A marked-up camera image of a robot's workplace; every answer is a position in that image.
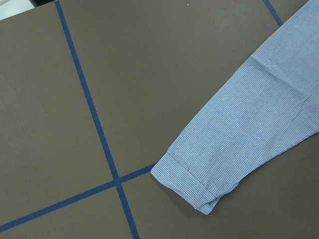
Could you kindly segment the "light blue striped shirt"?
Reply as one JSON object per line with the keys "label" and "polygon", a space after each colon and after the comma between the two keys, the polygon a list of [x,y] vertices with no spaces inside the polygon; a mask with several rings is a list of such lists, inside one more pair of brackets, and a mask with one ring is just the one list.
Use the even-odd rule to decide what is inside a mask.
{"label": "light blue striped shirt", "polygon": [[205,104],[151,175],[208,215],[252,171],[319,130],[319,3],[310,0]]}

